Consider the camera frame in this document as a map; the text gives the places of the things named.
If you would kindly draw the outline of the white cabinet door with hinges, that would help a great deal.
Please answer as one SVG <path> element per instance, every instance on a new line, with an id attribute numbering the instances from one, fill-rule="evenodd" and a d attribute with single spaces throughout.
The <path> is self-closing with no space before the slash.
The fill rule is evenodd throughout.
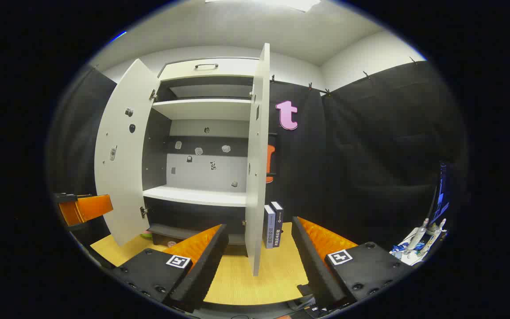
<path id="1" fill-rule="evenodd" d="M 144 208 L 142 154 L 144 135 L 158 77 L 139 59 L 125 71 L 100 120 L 94 155 L 97 194 L 108 195 L 104 215 L 116 244 L 123 246 L 149 228 Z"/>

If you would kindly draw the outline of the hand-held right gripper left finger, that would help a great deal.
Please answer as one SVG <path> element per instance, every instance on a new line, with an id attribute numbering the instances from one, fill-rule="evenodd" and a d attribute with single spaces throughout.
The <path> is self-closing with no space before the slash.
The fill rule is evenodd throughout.
<path id="1" fill-rule="evenodd" d="M 203 304 L 227 246 L 227 226 L 219 224 L 163 252 L 144 249 L 112 275 L 154 303 L 192 313 Z"/>

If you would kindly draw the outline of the dark computer monitor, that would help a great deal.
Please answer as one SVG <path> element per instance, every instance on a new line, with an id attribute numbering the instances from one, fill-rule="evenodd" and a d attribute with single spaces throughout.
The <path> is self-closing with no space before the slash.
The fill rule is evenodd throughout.
<path id="1" fill-rule="evenodd" d="M 452 170 L 449 164 L 444 161 L 439 163 L 440 171 L 436 187 L 435 198 L 433 200 L 432 211 L 429 216 L 429 226 L 441 223 L 447 218 L 447 212 L 450 211 L 452 198 Z"/>

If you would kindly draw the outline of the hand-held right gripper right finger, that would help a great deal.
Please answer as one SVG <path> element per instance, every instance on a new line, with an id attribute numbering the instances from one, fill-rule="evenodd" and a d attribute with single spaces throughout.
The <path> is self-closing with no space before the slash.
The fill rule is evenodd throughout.
<path id="1" fill-rule="evenodd" d="M 331 310 L 369 299 L 413 272 L 374 242 L 357 245 L 301 217 L 292 218 L 291 230 L 318 307 Z"/>

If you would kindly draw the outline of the white side table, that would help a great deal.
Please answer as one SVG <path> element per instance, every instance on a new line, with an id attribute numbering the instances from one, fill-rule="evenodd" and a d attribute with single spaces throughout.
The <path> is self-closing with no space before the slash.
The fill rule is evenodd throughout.
<path id="1" fill-rule="evenodd" d="M 397 244 L 397 245 L 402 245 L 404 242 L 410 243 L 411 239 L 413 238 L 413 236 L 417 232 L 417 229 L 418 229 L 418 227 L 413 228 L 413 230 L 411 232 L 409 232 L 409 234 L 407 236 L 405 236 L 405 238 L 401 242 L 399 242 L 399 244 Z M 433 246 L 429 249 L 427 254 L 425 256 L 423 256 L 423 258 L 419 258 L 417 256 L 417 253 L 419 253 L 420 251 L 419 252 L 412 252 L 408 256 L 405 256 L 405 254 L 399 254 L 399 255 L 396 255 L 396 256 L 392 255 L 392 256 L 398 258 L 399 260 L 401 260 L 402 262 L 404 262 L 405 264 L 407 264 L 409 266 L 416 265 L 417 263 L 421 263 L 423 261 L 426 261 L 429 258 L 430 254 L 435 252 L 437 250 L 437 248 L 442 244 L 442 242 L 447 237 L 447 234 L 448 234 L 448 231 L 444 230 L 441 233 L 441 235 L 439 236 L 439 238 L 437 239 L 437 241 L 435 242 L 435 244 L 433 244 Z M 427 244 L 427 242 L 429 241 L 431 236 L 432 235 L 427 232 L 425 234 L 425 236 L 421 239 L 420 242 L 424 242 L 425 244 Z"/>

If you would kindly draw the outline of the white cabinet drawer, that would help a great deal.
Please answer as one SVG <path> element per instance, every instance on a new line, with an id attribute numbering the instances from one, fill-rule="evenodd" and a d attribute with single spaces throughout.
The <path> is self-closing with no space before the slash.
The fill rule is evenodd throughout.
<path id="1" fill-rule="evenodd" d="M 176 61 L 165 64 L 158 79 L 168 81 L 197 77 L 253 77 L 258 62 L 257 59 L 237 57 Z M 219 67 L 217 70 L 195 70 L 195 65 L 200 63 L 218 63 Z"/>

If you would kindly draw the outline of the clear spray bottle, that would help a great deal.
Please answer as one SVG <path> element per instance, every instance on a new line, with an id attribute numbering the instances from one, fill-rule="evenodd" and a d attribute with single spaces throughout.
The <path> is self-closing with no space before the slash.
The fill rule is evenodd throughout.
<path id="1" fill-rule="evenodd" d="M 419 242 L 421 241 L 421 239 L 423 238 L 423 236 L 427 230 L 428 222 L 429 222 L 429 218 L 425 218 L 425 220 L 423 221 L 423 224 L 417 229 L 417 232 L 411 239 L 411 242 L 407 246 L 407 249 L 404 253 L 406 256 L 411 254 L 416 249 L 416 246 L 419 244 Z"/>
<path id="2" fill-rule="evenodd" d="M 419 258 L 423 258 L 423 256 L 425 256 L 427 254 L 427 252 L 433 246 L 433 244 L 435 244 L 435 242 L 437 241 L 437 239 L 439 238 L 441 233 L 444 231 L 443 227 L 446 222 L 447 222 L 447 219 L 444 218 L 441 221 L 441 223 L 439 224 L 439 226 L 433 231 L 433 234 L 432 234 L 431 238 L 429 239 L 429 241 L 427 242 L 427 244 L 425 244 L 425 246 L 420 250 L 420 252 L 417 253 L 417 256 Z"/>

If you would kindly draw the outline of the white cabinet door with handle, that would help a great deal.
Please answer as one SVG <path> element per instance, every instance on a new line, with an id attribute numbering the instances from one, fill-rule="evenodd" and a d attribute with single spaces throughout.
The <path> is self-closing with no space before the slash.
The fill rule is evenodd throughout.
<path id="1" fill-rule="evenodd" d="M 250 273 L 258 276 L 263 246 L 270 99 L 270 45 L 265 43 L 253 75 L 247 144 L 245 246 Z"/>

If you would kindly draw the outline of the ceiling light panel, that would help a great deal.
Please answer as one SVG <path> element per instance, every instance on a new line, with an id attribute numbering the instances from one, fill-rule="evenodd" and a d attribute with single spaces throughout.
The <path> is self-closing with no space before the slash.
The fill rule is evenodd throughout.
<path id="1" fill-rule="evenodd" d="M 314 6 L 322 2 L 322 0 L 204 0 L 205 3 L 216 3 L 223 1 L 234 1 L 237 3 L 257 3 L 267 6 L 281 6 L 305 13 L 309 12 Z"/>

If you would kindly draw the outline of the black backdrop cloth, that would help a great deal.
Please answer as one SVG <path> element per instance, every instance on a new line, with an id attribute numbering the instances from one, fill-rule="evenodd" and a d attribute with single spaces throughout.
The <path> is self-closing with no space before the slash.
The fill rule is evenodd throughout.
<path id="1" fill-rule="evenodd" d="M 97 194 L 94 147 L 98 123 L 113 81 L 85 67 L 56 113 L 46 150 L 52 192 Z M 274 105 L 291 101 L 298 128 L 279 125 Z M 429 214 L 440 164 L 452 200 L 466 179 L 467 137 L 446 83 L 427 61 L 406 63 L 320 96 L 315 89 L 270 84 L 270 140 L 278 146 L 267 201 L 286 204 L 286 222 L 300 216 L 349 240 L 375 241 L 390 249 Z M 243 209 L 170 204 L 150 200 L 151 222 L 200 231 L 228 224 L 239 233 Z"/>

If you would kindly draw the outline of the blue crumpled wrapper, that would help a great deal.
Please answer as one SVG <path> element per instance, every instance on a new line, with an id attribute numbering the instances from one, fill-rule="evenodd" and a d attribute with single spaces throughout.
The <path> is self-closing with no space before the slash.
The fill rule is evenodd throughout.
<path id="1" fill-rule="evenodd" d="M 391 249 L 390 253 L 394 256 L 399 254 L 405 254 L 408 250 L 409 243 L 404 242 L 402 245 L 394 245 Z M 419 252 L 422 248 L 424 248 L 425 243 L 419 242 L 414 248 L 411 249 L 412 252 Z"/>

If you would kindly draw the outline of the white open cabinet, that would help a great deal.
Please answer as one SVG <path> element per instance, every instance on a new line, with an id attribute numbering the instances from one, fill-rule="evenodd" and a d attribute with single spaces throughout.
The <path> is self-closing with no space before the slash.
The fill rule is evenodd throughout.
<path id="1" fill-rule="evenodd" d="M 154 233 L 185 239 L 217 224 L 245 246 L 253 77 L 160 81 L 148 118 L 143 186 Z"/>

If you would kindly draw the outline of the dark navy upright box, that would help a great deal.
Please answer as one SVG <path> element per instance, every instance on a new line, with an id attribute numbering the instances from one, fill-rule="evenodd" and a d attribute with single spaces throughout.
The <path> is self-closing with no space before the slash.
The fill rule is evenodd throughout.
<path id="1" fill-rule="evenodd" d="M 273 248 L 278 248 L 281 244 L 282 225 L 285 217 L 285 210 L 282 207 L 282 205 L 277 201 L 271 202 L 271 206 L 275 212 Z"/>

